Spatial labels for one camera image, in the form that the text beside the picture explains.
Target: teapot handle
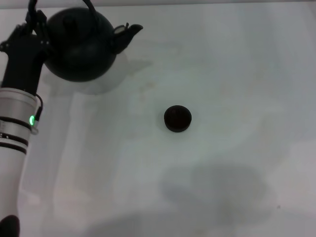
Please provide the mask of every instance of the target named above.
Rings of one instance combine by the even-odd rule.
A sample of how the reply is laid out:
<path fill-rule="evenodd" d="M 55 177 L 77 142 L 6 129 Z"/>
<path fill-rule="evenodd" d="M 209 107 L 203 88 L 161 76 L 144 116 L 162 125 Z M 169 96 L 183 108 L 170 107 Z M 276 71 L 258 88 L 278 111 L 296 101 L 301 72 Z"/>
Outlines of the teapot handle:
<path fill-rule="evenodd" d="M 87 7 L 89 8 L 89 11 L 95 21 L 95 24 L 97 25 L 97 29 L 99 29 L 99 25 L 100 25 L 100 19 L 98 17 L 98 13 L 95 10 L 92 2 L 90 0 L 83 0 L 83 2 L 87 5 Z"/>
<path fill-rule="evenodd" d="M 37 4 L 38 0 L 30 0 L 29 1 L 29 6 L 28 6 L 28 15 L 30 16 L 30 20 L 33 24 L 35 24 L 37 22 L 36 19 L 36 4 Z M 95 10 L 91 0 L 83 0 L 83 2 L 87 5 L 87 7 L 89 8 L 89 11 L 97 25 L 97 29 L 99 29 L 99 25 L 100 25 L 100 20 L 98 17 L 98 13 Z"/>

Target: black lid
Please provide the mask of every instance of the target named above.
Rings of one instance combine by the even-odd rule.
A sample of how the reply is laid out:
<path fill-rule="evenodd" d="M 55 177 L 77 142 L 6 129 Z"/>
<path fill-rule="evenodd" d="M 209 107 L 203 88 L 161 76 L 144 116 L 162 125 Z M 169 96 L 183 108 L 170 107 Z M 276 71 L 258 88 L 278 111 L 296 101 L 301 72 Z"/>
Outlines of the black lid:
<path fill-rule="evenodd" d="M 190 111 L 181 106 L 171 106 L 164 113 L 164 123 L 173 132 L 183 132 L 190 126 L 192 115 Z"/>

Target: white tabletop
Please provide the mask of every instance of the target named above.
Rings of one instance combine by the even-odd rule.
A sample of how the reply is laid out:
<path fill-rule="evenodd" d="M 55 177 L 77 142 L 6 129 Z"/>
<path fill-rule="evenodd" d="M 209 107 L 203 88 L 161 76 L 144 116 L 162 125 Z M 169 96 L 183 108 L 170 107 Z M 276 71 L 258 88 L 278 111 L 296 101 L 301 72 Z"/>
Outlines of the white tabletop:
<path fill-rule="evenodd" d="M 97 8 L 113 26 L 144 29 L 98 80 L 70 83 L 43 68 L 22 237 L 314 237 L 311 7 Z M 25 13 L 0 11 L 1 40 Z M 192 113 L 183 133 L 163 123 L 172 105 Z"/>

